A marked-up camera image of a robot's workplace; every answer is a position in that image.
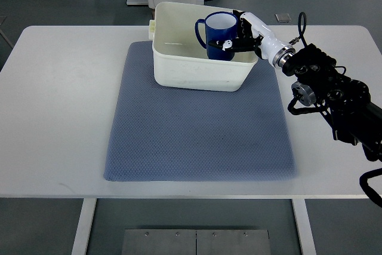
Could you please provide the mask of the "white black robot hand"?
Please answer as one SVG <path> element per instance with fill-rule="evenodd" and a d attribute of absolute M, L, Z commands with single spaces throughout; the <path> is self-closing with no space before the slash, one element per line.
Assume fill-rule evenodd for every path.
<path fill-rule="evenodd" d="M 282 68 L 295 54 L 289 42 L 278 39 L 268 25 L 250 12 L 233 10 L 238 19 L 237 37 L 227 40 L 210 40 L 209 47 L 231 53 L 253 51 L 262 60 L 268 60 L 275 68 Z"/>

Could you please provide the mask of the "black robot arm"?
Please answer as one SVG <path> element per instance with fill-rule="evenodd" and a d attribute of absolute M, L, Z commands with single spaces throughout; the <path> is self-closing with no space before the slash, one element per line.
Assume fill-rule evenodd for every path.
<path fill-rule="evenodd" d="M 334 140 L 361 143 L 367 160 L 381 160 L 381 108 L 373 104 L 368 86 L 346 76 L 346 68 L 304 38 L 307 17 L 298 16 L 298 37 L 303 48 L 288 53 L 282 63 L 286 76 L 295 76 L 288 111 L 293 115 L 319 113 L 332 129 Z"/>

